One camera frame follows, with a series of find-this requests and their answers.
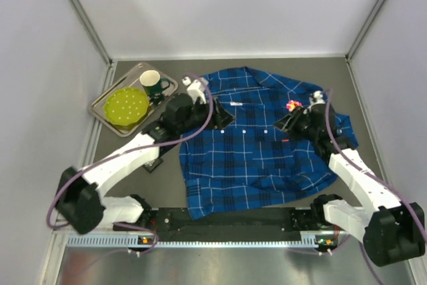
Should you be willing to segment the pink flower brooch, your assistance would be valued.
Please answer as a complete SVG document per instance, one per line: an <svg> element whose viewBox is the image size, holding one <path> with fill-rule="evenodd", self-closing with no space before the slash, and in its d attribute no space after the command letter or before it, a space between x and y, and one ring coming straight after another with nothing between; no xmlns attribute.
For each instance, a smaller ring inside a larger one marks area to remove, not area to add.
<svg viewBox="0 0 427 285"><path fill-rule="evenodd" d="M286 104L286 109L289 112L293 112L297 107L302 107L302 103L296 100L289 100Z"/></svg>

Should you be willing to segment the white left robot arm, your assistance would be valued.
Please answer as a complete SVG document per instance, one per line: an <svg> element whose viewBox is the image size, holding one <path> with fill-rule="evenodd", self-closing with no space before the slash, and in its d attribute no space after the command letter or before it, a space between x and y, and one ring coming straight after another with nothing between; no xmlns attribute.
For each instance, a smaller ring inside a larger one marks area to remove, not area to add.
<svg viewBox="0 0 427 285"><path fill-rule="evenodd" d="M142 166L152 171L163 154L182 143L182 135L192 139L205 129L223 129L234 119L217 98L204 103L185 93L175 94L160 117L122 148L80 170L67 168L53 205L78 234L88 234L102 225L140 222L150 210L144 199L136 195L109 197L108 191Z"/></svg>

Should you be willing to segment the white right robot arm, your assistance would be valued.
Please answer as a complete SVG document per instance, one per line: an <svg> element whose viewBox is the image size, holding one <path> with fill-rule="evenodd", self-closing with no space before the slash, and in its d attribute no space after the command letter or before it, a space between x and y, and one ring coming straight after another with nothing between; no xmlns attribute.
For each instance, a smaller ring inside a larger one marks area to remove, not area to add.
<svg viewBox="0 0 427 285"><path fill-rule="evenodd" d="M336 194L318 196L310 206L317 223L343 229L379 267L425 255L423 209L416 202L407 204L375 177L350 138L337 129L336 114L323 93L313 93L308 107L294 100L286 107L288 115L274 126L292 139L310 141L361 204L353 207Z"/></svg>

